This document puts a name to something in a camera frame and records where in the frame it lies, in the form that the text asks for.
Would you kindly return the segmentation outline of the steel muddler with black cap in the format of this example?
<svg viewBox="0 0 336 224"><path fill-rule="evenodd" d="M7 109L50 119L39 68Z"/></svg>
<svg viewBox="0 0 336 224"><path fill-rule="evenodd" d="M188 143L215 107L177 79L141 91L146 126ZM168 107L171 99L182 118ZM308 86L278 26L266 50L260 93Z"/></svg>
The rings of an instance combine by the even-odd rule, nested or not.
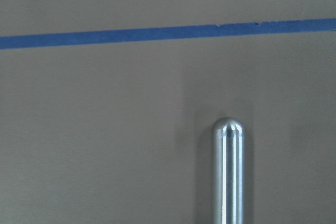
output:
<svg viewBox="0 0 336 224"><path fill-rule="evenodd" d="M244 222L244 128L233 118L212 133L212 223Z"/></svg>

